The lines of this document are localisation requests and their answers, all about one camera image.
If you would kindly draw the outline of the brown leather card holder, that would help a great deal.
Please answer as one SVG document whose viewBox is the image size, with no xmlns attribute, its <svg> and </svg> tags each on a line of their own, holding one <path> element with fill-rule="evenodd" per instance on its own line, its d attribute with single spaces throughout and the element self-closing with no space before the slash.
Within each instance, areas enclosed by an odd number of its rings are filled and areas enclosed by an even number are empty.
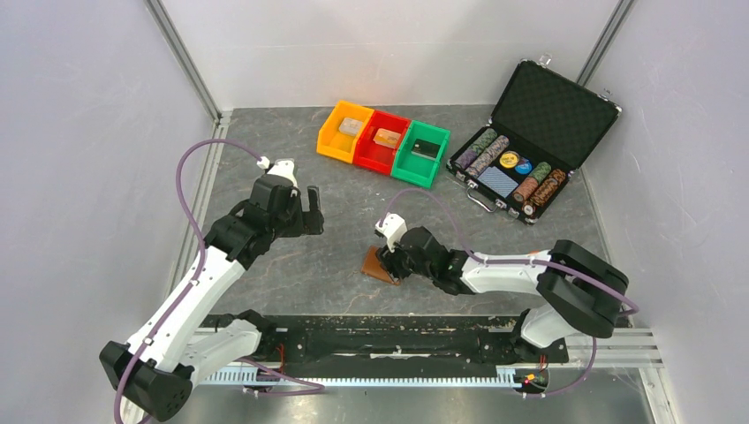
<svg viewBox="0 0 749 424">
<path fill-rule="evenodd" d="M 365 276 L 370 276 L 386 284 L 399 286 L 400 281 L 397 279 L 394 279 L 387 272 L 387 270 L 381 265 L 380 261 L 378 260 L 376 256 L 377 251 L 378 251 L 377 246 L 370 246 L 367 249 L 367 253 L 365 255 L 364 261 L 360 268 L 360 273 Z"/>
</svg>

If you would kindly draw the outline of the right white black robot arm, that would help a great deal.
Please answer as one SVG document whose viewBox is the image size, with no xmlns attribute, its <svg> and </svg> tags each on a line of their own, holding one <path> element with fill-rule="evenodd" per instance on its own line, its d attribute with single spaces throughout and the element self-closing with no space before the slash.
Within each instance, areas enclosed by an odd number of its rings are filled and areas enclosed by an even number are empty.
<svg viewBox="0 0 749 424">
<path fill-rule="evenodd" d="M 621 316 L 626 275 L 566 239 L 549 250 L 525 255 L 488 255 L 449 249 L 424 227 L 395 230 L 383 224 L 377 260 L 389 277 L 428 279 L 450 295 L 516 292 L 538 295 L 539 307 L 520 315 L 510 337 L 512 353 L 533 360 L 555 341 L 581 333 L 609 338 Z"/>
</svg>

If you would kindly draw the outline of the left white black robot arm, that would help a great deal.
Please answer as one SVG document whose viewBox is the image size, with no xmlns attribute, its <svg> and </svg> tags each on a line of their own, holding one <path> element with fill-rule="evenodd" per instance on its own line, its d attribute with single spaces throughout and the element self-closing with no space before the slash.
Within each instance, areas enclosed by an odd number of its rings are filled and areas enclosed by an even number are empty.
<svg viewBox="0 0 749 424">
<path fill-rule="evenodd" d="M 136 404 L 145 420 L 164 422 L 185 405 L 193 387 L 232 361 L 270 358 L 277 348 L 273 324 L 255 312 L 192 344 L 193 333 L 223 294 L 279 238 L 320 235 L 324 218 L 317 186 L 303 209 L 295 183 L 266 174 L 248 199 L 216 220 L 178 287 L 126 342 L 109 341 L 99 354 L 113 389 Z"/>
</svg>

